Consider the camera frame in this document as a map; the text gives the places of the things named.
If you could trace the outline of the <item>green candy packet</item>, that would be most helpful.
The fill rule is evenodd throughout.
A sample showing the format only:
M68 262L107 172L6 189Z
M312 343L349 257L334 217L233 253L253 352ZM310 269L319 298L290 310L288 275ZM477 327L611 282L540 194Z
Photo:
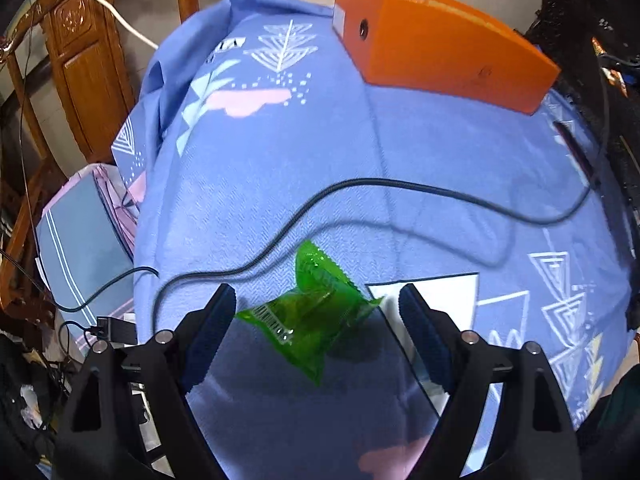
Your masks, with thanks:
M340 266L310 240L297 249L295 278L294 288L235 317L258 327L277 352L319 385L326 352L382 300L363 296Z

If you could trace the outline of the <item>blue pink folded cloth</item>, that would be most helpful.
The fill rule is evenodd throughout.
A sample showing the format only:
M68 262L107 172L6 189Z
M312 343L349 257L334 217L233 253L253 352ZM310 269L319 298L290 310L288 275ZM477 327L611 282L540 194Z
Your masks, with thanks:
M96 340L84 328L134 310L134 284L152 271L134 268L139 209L116 167L91 164L71 176L36 224L39 270L63 308L62 341L85 353Z

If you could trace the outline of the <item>dark red smartphone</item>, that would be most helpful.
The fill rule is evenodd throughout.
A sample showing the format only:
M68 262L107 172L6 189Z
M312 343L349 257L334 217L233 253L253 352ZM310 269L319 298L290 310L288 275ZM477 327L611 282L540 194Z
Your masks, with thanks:
M582 178L582 183L590 188L597 188L600 185L600 179L596 170L594 170L587 155L574 138L570 128L564 122L559 122L558 120L555 120L553 125L556 131L555 141L566 147L568 158Z

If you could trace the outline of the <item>blue patterned tablecloth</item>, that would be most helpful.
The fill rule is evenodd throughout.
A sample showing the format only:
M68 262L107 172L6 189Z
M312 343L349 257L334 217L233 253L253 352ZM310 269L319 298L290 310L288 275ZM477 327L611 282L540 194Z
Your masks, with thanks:
M447 395L398 295L409 284L488 344L544 349L575 427L631 343L628 208L597 136L549 91L527 115L367 84L332 23L298 0L222 0L154 53L112 153L139 204L142 338L221 284L236 313L296 286L310 240L381 304L315 385L235 318L186 400L231 479L402 479ZM553 122L600 179L582 183Z

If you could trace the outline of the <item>carved wooden chair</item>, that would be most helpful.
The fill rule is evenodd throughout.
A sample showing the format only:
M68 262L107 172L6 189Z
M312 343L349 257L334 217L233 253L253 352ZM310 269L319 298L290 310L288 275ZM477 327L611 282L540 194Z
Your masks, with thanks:
M40 26L52 65L55 90L87 162L111 162L112 142L134 107L116 18L107 9L113 0L36 0L2 40L1 62L11 76L21 127L36 144L40 164L25 176L25 193L1 263L1 307L5 314L34 324L51 325L55 307L18 264L36 249L34 217L47 194L66 177L43 135L26 89L26 65L17 47Z

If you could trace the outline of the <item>dark carved wooden sofa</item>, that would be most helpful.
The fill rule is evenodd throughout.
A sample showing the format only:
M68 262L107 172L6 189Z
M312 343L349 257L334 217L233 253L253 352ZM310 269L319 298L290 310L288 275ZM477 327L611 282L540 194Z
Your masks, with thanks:
M554 88L605 146L639 218L639 0L541 0L524 34L560 66Z

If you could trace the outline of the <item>orange storage box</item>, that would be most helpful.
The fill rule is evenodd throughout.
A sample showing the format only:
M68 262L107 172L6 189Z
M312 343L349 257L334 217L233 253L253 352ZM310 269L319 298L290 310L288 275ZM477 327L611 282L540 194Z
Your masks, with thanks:
M368 84L533 114L559 66L515 30L457 0L334 0L332 26Z

